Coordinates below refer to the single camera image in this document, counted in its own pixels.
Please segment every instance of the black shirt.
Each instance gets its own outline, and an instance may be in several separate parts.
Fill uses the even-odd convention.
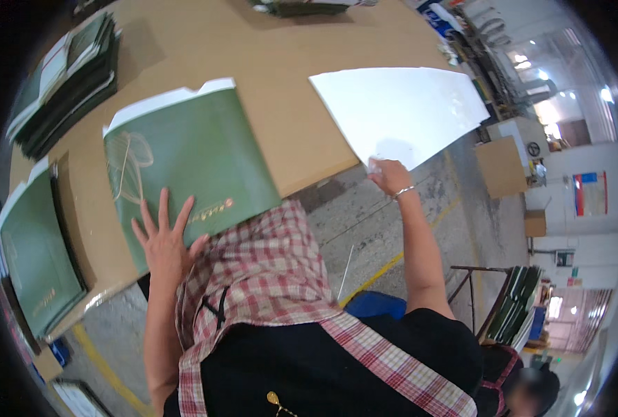
[[[361,320],[474,396],[482,358],[463,323],[426,308],[401,320],[388,315]],[[319,324],[233,326],[201,367],[210,416],[273,417],[277,407],[267,401],[269,391],[299,417],[428,415],[367,370]],[[177,390],[165,401],[164,415],[180,415]]]

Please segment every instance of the white cable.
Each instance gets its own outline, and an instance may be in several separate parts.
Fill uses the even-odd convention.
[[[342,289],[344,289],[344,281],[347,280],[348,266],[350,265],[350,257],[353,255],[354,247],[355,245],[351,246],[351,252],[350,254],[348,254],[347,269],[344,270],[344,278],[342,278],[342,285],[339,287],[339,294],[337,294],[337,301],[339,301],[339,297],[342,295]]]

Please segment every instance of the gold pendant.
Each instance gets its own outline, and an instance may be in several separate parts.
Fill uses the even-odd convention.
[[[279,397],[276,396],[274,391],[268,392],[268,401],[274,404],[275,406],[279,405]]]
[[[290,414],[293,417],[298,417],[297,414],[293,413],[292,411],[288,410],[288,408],[283,407],[281,405],[281,403],[279,402],[279,396],[276,395],[276,392],[274,392],[274,391],[268,392],[267,397],[268,397],[268,401],[269,402],[271,402],[275,406],[279,407],[279,409],[276,411],[276,415],[274,417],[279,417],[279,413],[281,412],[281,410],[287,412],[288,414]]]

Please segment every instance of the red checkered apron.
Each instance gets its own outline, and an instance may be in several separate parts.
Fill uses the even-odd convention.
[[[520,355],[518,355],[517,351],[510,346],[498,345],[500,349],[505,350],[511,355],[511,360],[509,360],[508,364],[504,368],[504,371],[501,372],[501,375],[495,382],[481,381],[480,386],[483,388],[488,388],[489,390],[495,390],[499,394],[499,405],[497,407],[497,416],[502,416],[506,410],[506,401],[504,400],[504,390],[501,388],[504,385],[504,381],[509,377],[515,363],[520,360]]]
[[[237,323],[319,323],[347,352],[433,416],[476,416],[474,401],[452,382],[343,312],[299,202],[214,236],[178,288],[176,326],[183,417],[206,416],[200,363]]]

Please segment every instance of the red and blue sign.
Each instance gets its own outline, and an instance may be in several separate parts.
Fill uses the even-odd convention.
[[[608,213],[608,185],[605,171],[574,175],[573,193],[577,216]]]

